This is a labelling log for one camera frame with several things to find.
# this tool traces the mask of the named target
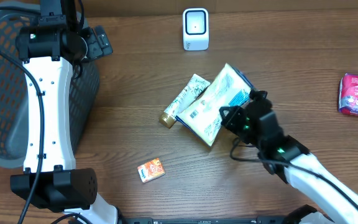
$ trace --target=black mount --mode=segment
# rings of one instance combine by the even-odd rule
[[[11,176],[11,190],[27,200],[34,183],[35,173]],[[31,200],[37,208],[47,208],[52,212],[65,209],[89,209],[96,200],[98,181],[93,169],[63,170],[55,166],[53,172],[41,172],[40,179]]]
[[[260,159],[290,162],[301,154],[308,154],[309,149],[291,136],[285,136],[278,121],[272,103],[266,99],[266,91],[251,90],[252,101],[245,107],[222,107],[222,126],[239,136],[246,144],[253,144]],[[277,174],[286,184],[284,167],[264,164],[270,174]]]
[[[40,0],[37,26],[23,27],[16,37],[19,58],[60,57],[70,63],[90,62],[112,54],[112,47],[101,26],[82,28],[77,23],[75,0]]]

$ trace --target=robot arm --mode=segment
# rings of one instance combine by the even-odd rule
[[[11,176],[11,190],[29,198],[36,172],[40,184],[30,201],[53,212],[80,213],[91,223],[117,223],[118,211],[98,193],[93,169],[75,169],[70,141],[69,90],[73,65],[112,53],[103,28],[78,30],[74,0],[41,0],[39,24],[23,27],[16,47],[44,101],[44,154],[37,170],[40,110],[34,83],[26,77],[29,94],[29,142],[24,174]]]
[[[302,154],[290,161],[293,165],[311,170],[339,187],[358,205],[358,195],[329,173],[317,160],[316,156]],[[288,183],[314,201],[334,223],[358,223],[358,211],[336,189],[322,179],[307,174],[294,167],[284,168]]]
[[[291,163],[320,174],[342,190],[358,206],[357,194],[330,174],[308,148],[293,137],[284,135],[272,110],[272,104],[266,96],[265,91],[252,90],[250,98],[253,101],[245,108],[222,107],[219,110],[223,118],[222,125],[238,135],[244,143],[255,145],[259,150],[258,157],[261,161]],[[290,184],[312,199],[334,223],[358,223],[358,210],[355,206],[323,179],[296,167],[269,162],[264,162],[264,167],[270,174],[277,174],[286,184]],[[313,223],[310,222],[314,219],[312,214],[304,218],[305,220],[299,220],[300,223]]]

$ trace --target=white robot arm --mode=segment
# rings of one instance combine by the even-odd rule
[[[24,67],[33,75],[42,91],[45,92],[45,144],[44,161],[41,172],[53,172],[55,166],[62,170],[74,170],[75,158],[70,143],[70,127],[68,121],[68,95],[73,66],[64,58],[52,61],[51,57],[31,58]],[[29,92],[29,145],[24,161],[24,171],[37,171],[40,113],[37,95],[31,80],[26,77]],[[89,209],[68,208],[63,213],[79,213],[91,223],[116,224],[117,209],[109,205],[99,193]]]
[[[238,141],[234,143],[231,158],[263,162],[269,173],[277,174],[285,183],[317,203],[333,223],[358,224],[358,195],[330,174],[307,147],[284,135],[266,96],[266,91],[252,90],[250,98],[253,101],[245,108],[232,106],[219,110],[222,126],[259,150],[257,160],[234,157],[233,150]],[[332,223],[316,210],[302,215],[303,218],[299,219],[290,214],[285,223]]]
[[[312,153],[302,154],[292,159],[291,163],[321,174],[339,187],[358,205],[358,195],[330,174]],[[314,201],[334,223],[358,223],[358,211],[355,207],[327,182],[294,167],[284,168],[284,173],[288,183]],[[310,216],[304,217],[300,223],[322,223],[321,219],[325,219],[326,223],[330,223],[320,213],[310,214]]]

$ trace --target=black motor joint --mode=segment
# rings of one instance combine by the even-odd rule
[[[19,58],[63,57],[72,64],[90,62],[112,54],[107,34],[101,26],[79,29],[74,0],[41,0],[37,26],[23,27],[16,37]]]

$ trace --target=white tube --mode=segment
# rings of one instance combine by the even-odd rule
[[[177,114],[189,107],[210,84],[209,81],[194,74],[184,89],[161,114],[160,122],[167,128],[171,128],[177,121]]]

